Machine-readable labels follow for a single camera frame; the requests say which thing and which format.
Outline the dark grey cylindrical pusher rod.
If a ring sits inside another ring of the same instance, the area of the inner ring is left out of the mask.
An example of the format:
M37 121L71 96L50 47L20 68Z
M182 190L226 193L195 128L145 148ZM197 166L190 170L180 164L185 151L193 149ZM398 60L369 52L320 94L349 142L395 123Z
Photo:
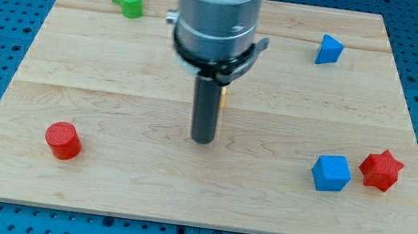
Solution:
M215 136L221 99L221 86L212 79L195 79L192 139L199 144L211 143Z

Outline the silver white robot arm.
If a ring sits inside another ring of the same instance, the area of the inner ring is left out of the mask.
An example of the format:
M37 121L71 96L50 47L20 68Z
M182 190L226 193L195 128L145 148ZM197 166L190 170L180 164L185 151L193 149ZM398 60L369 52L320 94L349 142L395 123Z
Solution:
M243 76L269 43L254 40L262 0L177 0L166 14L179 63L195 75L192 139L213 141L222 88Z

